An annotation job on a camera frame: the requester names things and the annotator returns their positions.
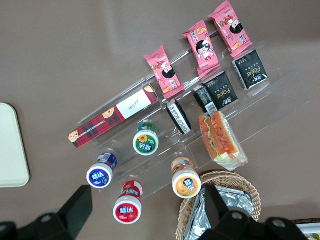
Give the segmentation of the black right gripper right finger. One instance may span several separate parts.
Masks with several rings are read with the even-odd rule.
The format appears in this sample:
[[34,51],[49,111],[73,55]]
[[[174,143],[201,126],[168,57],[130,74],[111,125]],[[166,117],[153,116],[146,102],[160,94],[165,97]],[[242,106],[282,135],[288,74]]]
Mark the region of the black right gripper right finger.
[[255,221],[240,208],[228,208],[214,185],[206,185],[205,211],[211,225],[201,240],[305,240],[307,237],[290,220],[268,218]]

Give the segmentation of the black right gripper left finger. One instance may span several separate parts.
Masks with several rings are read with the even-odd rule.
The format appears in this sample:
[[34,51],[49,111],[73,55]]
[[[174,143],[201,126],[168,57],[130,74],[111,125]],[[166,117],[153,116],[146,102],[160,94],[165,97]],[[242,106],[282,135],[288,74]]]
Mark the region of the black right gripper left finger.
[[12,221],[0,223],[2,240],[75,240],[93,211],[92,189],[82,185],[56,213],[46,213],[17,228]]

